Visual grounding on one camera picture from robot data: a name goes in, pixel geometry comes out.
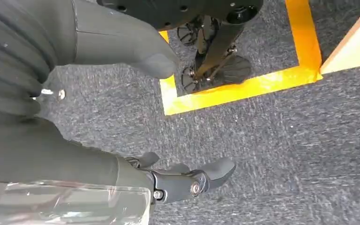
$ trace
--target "wooden board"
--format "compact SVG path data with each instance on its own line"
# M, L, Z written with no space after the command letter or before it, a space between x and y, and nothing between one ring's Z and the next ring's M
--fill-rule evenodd
M321 74L354 67L360 67L360 18L324 62Z

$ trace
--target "clear plastic cover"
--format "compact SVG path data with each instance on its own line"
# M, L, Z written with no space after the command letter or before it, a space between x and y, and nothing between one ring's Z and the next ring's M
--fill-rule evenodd
M0 183L0 225L147 225L151 192L43 180Z

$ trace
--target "gray fabric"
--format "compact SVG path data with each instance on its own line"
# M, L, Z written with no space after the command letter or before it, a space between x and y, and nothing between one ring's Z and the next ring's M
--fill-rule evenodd
M360 15L360 0L311 7L327 57ZM170 35L182 61L191 60L194 50ZM255 75L297 65L283 1L267 0L238 42ZM125 155L155 151L158 168L222 156L237 163L223 188L158 206L152 224L360 225L360 68L170 117L158 81L126 66L62 67L47 87L67 91L62 101L40 101L68 139Z

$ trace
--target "metal bolt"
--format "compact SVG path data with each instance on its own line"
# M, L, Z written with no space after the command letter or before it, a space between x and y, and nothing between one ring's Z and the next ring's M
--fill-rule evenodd
M235 48L235 47L228 49L228 52L229 52L229 53L237 53L237 51L238 51L238 50L237 50L237 48Z
M52 95L54 93L53 93L53 91L51 91L49 89L42 89L41 94L43 94L43 95Z
M197 181L195 181L192 185L191 185L191 193L193 195L197 195L199 194L199 190L200 189L200 186L199 186L199 183Z
M160 200L164 197L163 191L154 191L154 198L157 200Z
M60 90L60 91L59 91L59 98L60 98L60 100L65 99L65 97L66 97L66 91L65 91L65 90Z

